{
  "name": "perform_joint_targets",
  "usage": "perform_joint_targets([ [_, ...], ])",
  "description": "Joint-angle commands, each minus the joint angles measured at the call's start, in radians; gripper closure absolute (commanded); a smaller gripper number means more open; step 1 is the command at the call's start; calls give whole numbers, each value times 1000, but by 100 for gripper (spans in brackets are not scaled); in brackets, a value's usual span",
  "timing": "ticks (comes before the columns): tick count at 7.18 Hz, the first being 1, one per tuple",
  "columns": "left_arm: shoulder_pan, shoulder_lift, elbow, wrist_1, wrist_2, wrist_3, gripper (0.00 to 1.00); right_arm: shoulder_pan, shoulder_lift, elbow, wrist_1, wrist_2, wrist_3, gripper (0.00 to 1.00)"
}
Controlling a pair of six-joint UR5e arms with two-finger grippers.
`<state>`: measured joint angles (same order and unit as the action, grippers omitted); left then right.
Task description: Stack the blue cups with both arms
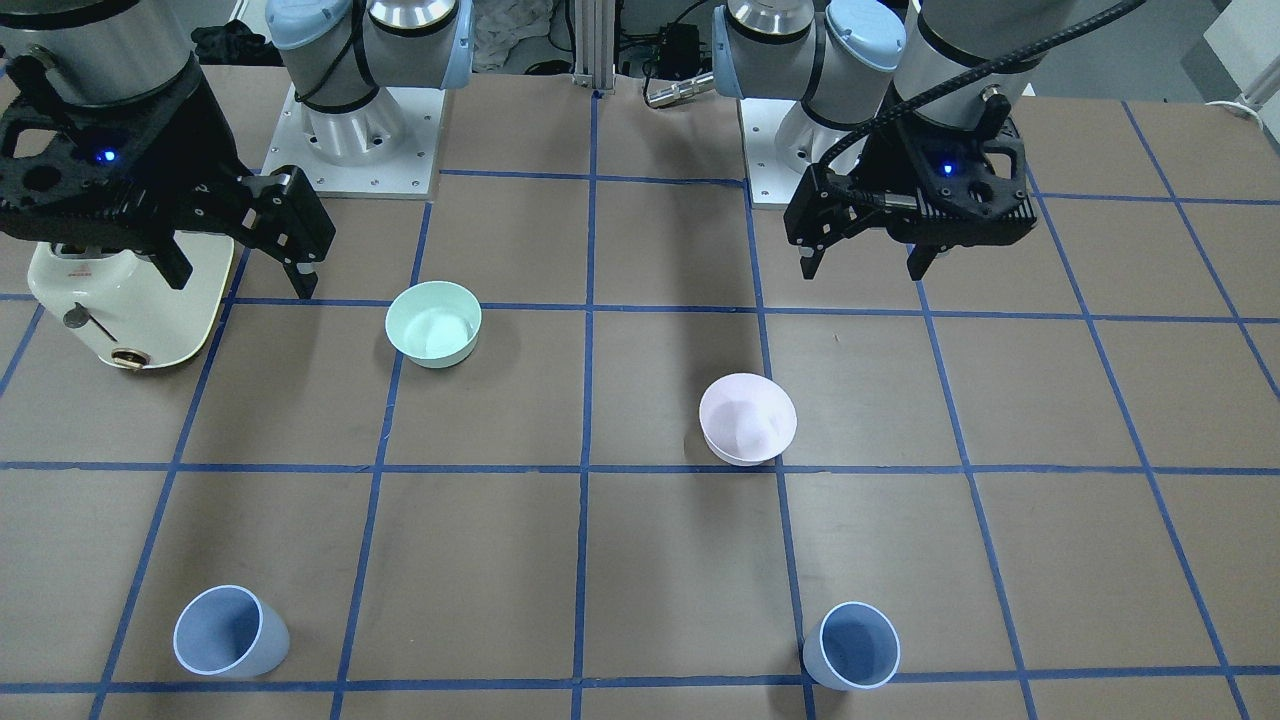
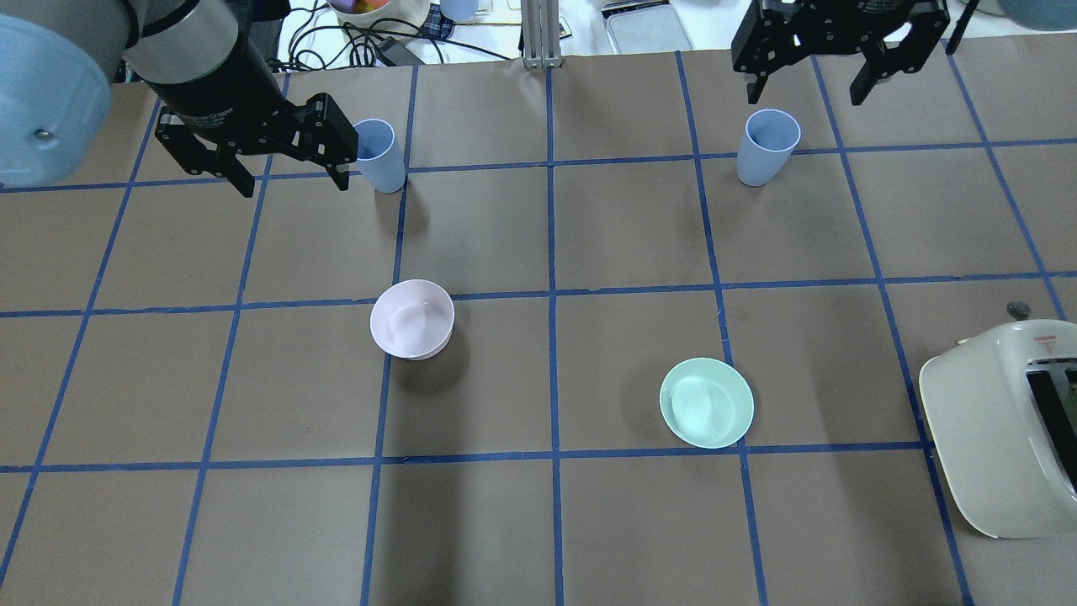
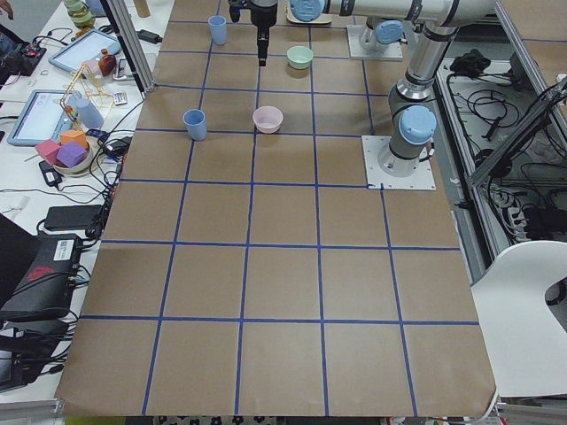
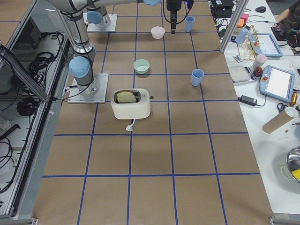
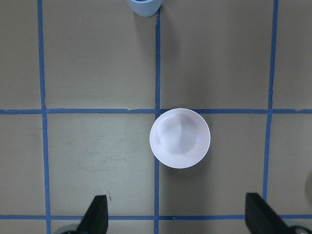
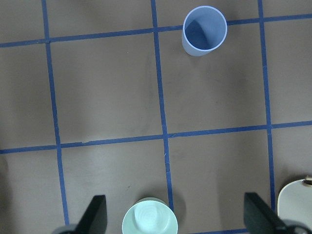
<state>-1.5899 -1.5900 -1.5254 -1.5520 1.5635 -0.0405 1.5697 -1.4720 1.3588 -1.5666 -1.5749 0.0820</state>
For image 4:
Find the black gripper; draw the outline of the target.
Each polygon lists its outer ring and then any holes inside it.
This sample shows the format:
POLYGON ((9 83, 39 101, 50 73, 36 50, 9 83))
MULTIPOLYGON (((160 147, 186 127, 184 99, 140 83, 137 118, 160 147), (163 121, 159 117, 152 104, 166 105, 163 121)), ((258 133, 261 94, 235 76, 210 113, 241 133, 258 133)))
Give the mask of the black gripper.
POLYGON ((167 0, 166 1, 167 10, 171 13, 171 33, 176 33, 177 27, 177 12, 181 9, 181 0, 167 0))

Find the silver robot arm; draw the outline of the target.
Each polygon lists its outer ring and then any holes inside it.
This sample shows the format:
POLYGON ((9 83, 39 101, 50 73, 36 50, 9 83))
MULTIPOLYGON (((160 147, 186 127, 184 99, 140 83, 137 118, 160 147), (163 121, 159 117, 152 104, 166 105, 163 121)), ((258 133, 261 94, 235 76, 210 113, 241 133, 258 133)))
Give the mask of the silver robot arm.
POLYGON ((66 31, 72 41, 75 57, 69 62, 69 71, 77 82, 79 95, 93 97, 100 88, 93 74, 95 48, 89 41, 83 11, 87 19, 99 28, 111 24, 106 6, 129 3, 145 3, 144 0, 51 0, 50 3, 60 12, 66 21, 66 31))

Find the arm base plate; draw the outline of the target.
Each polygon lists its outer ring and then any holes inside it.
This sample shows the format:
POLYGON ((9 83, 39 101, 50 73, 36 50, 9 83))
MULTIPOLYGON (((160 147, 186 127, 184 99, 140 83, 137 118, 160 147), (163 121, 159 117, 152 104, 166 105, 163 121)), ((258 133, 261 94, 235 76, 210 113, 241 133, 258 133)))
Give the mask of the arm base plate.
POLYGON ((117 24, 117 14, 108 14, 109 17, 108 23, 96 25, 91 23, 87 18, 87 13, 83 13, 83 18, 87 27, 88 33, 95 33, 95 32, 115 32, 116 24, 117 24))
POLYGON ((94 81, 84 90, 84 87, 79 86, 70 90, 70 97, 67 101, 70 104, 89 104, 89 103, 104 103, 106 99, 107 85, 108 85, 108 73, 94 74, 94 81))

